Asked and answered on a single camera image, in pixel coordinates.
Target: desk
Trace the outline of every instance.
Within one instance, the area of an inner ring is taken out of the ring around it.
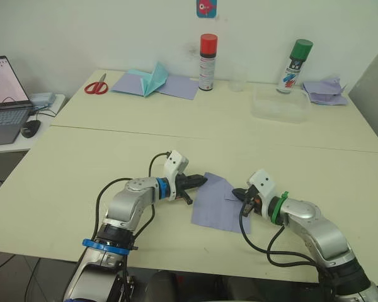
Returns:
[[[312,105],[309,121],[281,123],[254,118],[251,99],[255,84],[232,92],[226,81],[196,98],[154,93],[148,98],[118,92],[87,95],[85,85],[106,72],[110,87],[123,72],[97,70],[68,102],[53,125],[148,133],[176,137],[218,138],[227,143],[256,140],[262,145],[303,146],[378,153],[378,137],[350,101],[348,106]]]
[[[95,200],[102,187],[118,177],[146,176],[152,156],[172,148],[189,158],[187,174],[213,172],[235,187],[245,186],[255,170],[266,169],[279,191],[316,203],[340,227],[378,284],[378,154],[278,148],[255,141],[230,144],[51,126],[0,189],[0,251],[76,261],[83,251],[81,240],[93,231]],[[155,162],[154,176],[162,175],[163,164],[162,159]],[[123,187],[115,184],[103,195],[101,217]],[[150,212],[145,211],[142,224]],[[192,207],[182,200],[160,201],[128,265],[316,281],[314,269],[271,266],[240,234],[193,225],[191,215]],[[252,215],[250,237],[255,244],[266,247],[276,231],[277,226]],[[302,240],[289,231],[275,248],[307,252]]]
[[[65,100],[66,100],[66,97],[63,94],[56,94],[55,101],[52,107],[50,107],[50,110],[52,110],[55,113],[58,113],[59,110],[63,107]],[[35,120],[35,119],[36,117],[35,115],[33,115],[28,118],[28,121]],[[0,145],[0,153],[27,151],[31,149],[32,146],[35,144],[35,142],[49,128],[54,118],[47,115],[38,115],[38,119],[41,121],[41,124],[39,126],[37,133],[33,137],[26,138],[26,137],[23,137],[22,134],[19,133],[13,143],[9,143],[7,145]]]

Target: laptop keyboard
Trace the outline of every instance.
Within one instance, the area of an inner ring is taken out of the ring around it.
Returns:
[[[26,109],[0,110],[0,126],[19,124],[26,112]]]

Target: purple paper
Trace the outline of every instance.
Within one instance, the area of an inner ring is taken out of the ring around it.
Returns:
[[[170,75],[166,79],[165,84],[156,91],[178,98],[195,99],[198,87],[199,82],[193,81],[189,77]]]
[[[112,91],[125,92],[143,96],[143,88],[141,86],[141,76],[137,74],[125,74],[113,85]]]
[[[340,86],[338,77],[321,81],[307,81],[301,87],[305,90],[311,102],[323,105],[347,105],[347,98],[341,93],[344,88]]]
[[[206,173],[207,182],[201,186],[193,203],[192,223],[240,233],[239,212],[242,202],[232,193],[233,187],[222,177]],[[249,217],[243,218],[245,232],[250,233]]]

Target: green cap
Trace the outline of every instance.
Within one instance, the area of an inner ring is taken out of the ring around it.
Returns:
[[[298,39],[295,41],[290,56],[295,59],[306,60],[313,45],[313,42],[309,40]]]

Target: laptop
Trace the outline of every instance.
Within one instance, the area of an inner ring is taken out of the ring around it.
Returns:
[[[13,143],[32,109],[6,56],[0,56],[0,145]]]

